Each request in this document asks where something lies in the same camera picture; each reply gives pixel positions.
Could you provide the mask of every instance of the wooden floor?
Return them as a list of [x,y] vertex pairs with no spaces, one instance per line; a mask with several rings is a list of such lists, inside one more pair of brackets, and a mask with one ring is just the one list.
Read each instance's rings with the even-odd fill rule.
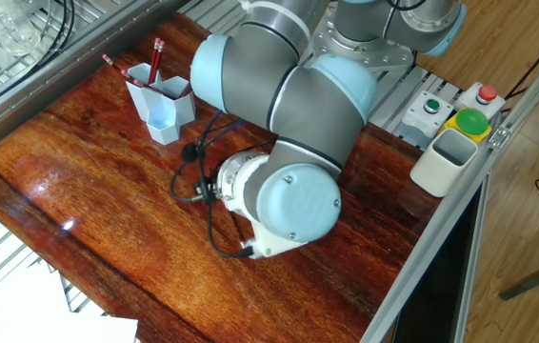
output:
[[[481,81],[504,96],[539,56],[539,0],[464,2],[469,17],[454,45],[444,56],[420,56],[418,63],[461,88]],[[498,297],[512,282],[539,269],[536,178],[539,105],[492,174],[466,342],[539,342],[539,288],[509,302]]]

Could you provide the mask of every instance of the white cup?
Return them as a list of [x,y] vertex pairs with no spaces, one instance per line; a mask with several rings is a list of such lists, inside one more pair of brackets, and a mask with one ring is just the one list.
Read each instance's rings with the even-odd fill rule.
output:
[[477,150],[464,134],[446,129],[430,142],[413,166],[411,180],[434,196],[446,196]]

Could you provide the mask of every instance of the pen holder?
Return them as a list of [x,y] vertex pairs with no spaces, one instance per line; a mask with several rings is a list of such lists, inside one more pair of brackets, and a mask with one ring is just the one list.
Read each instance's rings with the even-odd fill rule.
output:
[[[146,63],[128,70],[133,79],[144,84],[149,80],[149,73],[150,65]],[[179,97],[187,84],[188,81],[179,76],[162,81],[157,72],[155,82],[150,86],[170,96],[168,97],[158,91],[126,83],[138,115],[147,123],[153,140],[161,144],[172,143],[178,140],[181,126],[195,119],[193,93],[190,91]]]
[[473,141],[459,131],[446,129],[413,166],[411,180],[434,196],[446,196],[475,154],[477,145]]

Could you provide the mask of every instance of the wooden table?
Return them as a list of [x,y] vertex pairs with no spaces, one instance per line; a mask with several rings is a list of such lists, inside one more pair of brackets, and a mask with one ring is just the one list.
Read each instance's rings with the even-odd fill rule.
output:
[[[159,36],[163,77],[189,78],[207,34],[176,15],[114,60],[149,61]],[[357,342],[439,203],[409,180],[420,152],[365,127],[326,237],[273,258],[226,259],[210,247],[205,205],[169,192],[181,148],[216,111],[196,106],[181,139],[161,146],[122,77],[100,69],[0,142],[0,222],[109,314],[137,318],[144,342]],[[207,149],[207,166],[271,137],[245,124]],[[194,181],[188,167],[178,192]],[[217,244],[237,250],[223,206],[213,219]]]

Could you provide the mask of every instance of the metal bracket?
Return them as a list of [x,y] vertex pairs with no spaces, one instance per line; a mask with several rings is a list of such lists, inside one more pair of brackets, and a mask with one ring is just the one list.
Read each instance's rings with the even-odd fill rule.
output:
[[512,132],[509,129],[498,128],[494,135],[489,139],[489,147],[493,150],[501,150],[509,140]]
[[331,3],[321,19],[312,41],[304,51],[304,66],[309,66],[323,53],[349,57],[371,71],[405,71],[414,63],[410,48],[381,38],[355,42],[335,29],[337,4]]

